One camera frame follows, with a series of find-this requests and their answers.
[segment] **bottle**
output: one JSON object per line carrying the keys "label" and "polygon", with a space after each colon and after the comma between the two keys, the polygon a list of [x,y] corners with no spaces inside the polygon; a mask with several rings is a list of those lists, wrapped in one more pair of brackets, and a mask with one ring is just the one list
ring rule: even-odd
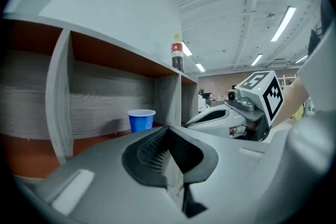
{"label": "bottle", "polygon": [[174,35],[174,43],[171,46],[172,67],[184,73],[183,45],[180,34]]}

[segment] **wood grain panel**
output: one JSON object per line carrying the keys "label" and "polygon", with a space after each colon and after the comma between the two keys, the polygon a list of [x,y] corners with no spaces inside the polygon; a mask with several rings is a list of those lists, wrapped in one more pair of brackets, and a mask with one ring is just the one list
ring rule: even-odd
{"label": "wood grain panel", "polygon": [[198,114],[198,93],[196,84],[182,84],[182,122],[187,123]]}
{"label": "wood grain panel", "polygon": [[70,30],[64,29],[51,57],[46,86],[47,124],[60,164],[66,163],[73,152],[68,79],[68,62],[72,62],[71,51]]}
{"label": "wood grain panel", "polygon": [[154,80],[155,122],[181,126],[181,75]]}
{"label": "wood grain panel", "polygon": [[61,28],[25,22],[21,20],[2,19],[5,29],[4,42],[9,49],[24,50],[40,54],[52,55]]}
{"label": "wood grain panel", "polygon": [[0,69],[0,133],[49,140],[45,90],[50,56],[11,50]]}
{"label": "wood grain panel", "polygon": [[128,130],[128,110],[153,109],[153,79],[75,61],[70,108],[75,139]]}

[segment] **ceiling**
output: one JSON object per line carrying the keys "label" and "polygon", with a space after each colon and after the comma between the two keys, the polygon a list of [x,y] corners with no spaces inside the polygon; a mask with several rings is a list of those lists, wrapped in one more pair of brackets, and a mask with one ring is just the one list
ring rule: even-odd
{"label": "ceiling", "polygon": [[[277,60],[289,61],[288,68],[298,68],[295,62],[307,54],[310,30],[320,24],[320,0],[177,0],[177,3],[182,37],[193,53],[185,57],[185,70],[199,76],[262,70]],[[297,10],[280,38],[271,42],[288,6]],[[263,57],[252,67],[258,54]],[[196,63],[201,63],[206,72],[201,73]]]}

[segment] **person's arm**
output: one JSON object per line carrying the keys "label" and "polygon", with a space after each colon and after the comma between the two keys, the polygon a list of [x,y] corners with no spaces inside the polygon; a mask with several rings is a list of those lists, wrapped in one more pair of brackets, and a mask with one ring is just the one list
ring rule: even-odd
{"label": "person's arm", "polygon": [[272,128],[292,117],[309,97],[308,92],[300,81],[300,78],[297,78],[291,85],[286,86],[282,93],[284,103],[272,125]]}

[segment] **vent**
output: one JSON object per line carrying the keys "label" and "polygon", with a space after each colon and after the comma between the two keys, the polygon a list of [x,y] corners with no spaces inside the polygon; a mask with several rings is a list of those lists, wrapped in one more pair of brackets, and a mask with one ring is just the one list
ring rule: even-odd
{"label": "vent", "polygon": [[267,68],[286,68],[290,65],[290,61],[273,61]]}
{"label": "vent", "polygon": [[142,185],[166,188],[189,218],[206,210],[194,201],[189,184],[210,176],[218,163],[216,151],[173,127],[145,132],[147,136],[130,144],[122,154],[125,170]]}

